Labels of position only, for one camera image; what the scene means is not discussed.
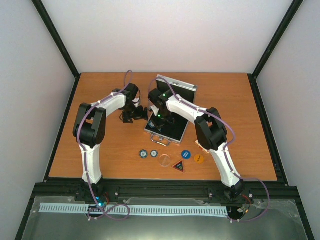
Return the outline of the aluminium poker case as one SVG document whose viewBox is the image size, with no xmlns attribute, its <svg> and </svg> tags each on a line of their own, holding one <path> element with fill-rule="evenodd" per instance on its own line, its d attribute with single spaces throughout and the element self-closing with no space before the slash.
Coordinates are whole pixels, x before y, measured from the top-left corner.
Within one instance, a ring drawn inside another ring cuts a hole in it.
<svg viewBox="0 0 320 240">
<path fill-rule="evenodd" d="M 173 94 L 179 95 L 190 103 L 195 102 L 198 87 L 194 84 L 176 80 L 163 75 L 155 78 L 156 88 L 149 85 L 148 111 L 150 117 L 144 130 L 150 134 L 150 140 L 162 146 L 169 146 L 171 142 L 180 144 L 188 126 L 188 120 L 181 115 L 159 109 L 156 101 L 166 100 Z"/>
</svg>

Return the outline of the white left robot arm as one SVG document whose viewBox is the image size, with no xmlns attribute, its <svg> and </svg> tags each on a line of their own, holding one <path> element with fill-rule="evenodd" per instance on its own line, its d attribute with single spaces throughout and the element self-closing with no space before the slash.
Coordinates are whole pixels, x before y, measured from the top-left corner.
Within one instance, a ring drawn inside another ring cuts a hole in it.
<svg viewBox="0 0 320 240">
<path fill-rule="evenodd" d="M 119 119 L 125 124 L 134 120 L 147 120 L 148 109 L 140 105 L 139 88 L 127 84 L 123 89 L 114 89 L 107 97 L 88 104 L 82 103 L 77 112 L 73 127 L 73 136 L 81 150 L 82 179 L 91 184 L 86 195 L 92 201 L 103 198 L 104 188 L 97 183 L 102 178 L 100 169 L 100 146 L 106 134 L 106 119 L 113 112 L 122 111 Z"/>
</svg>

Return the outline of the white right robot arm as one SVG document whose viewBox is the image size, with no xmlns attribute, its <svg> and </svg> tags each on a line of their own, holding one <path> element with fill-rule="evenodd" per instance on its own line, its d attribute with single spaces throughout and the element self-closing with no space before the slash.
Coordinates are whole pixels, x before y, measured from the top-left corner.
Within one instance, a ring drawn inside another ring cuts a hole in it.
<svg viewBox="0 0 320 240">
<path fill-rule="evenodd" d="M 153 104 L 151 121 L 157 129 L 172 130 L 180 124 L 178 116 L 194 124 L 198 143 L 209 151 L 217 165 L 221 182 L 226 186 L 225 194 L 239 196 L 245 187 L 228 149 L 227 124 L 218 110 L 197 106 L 171 90 L 162 93 L 153 89 L 148 93 L 148 100 Z"/>
</svg>

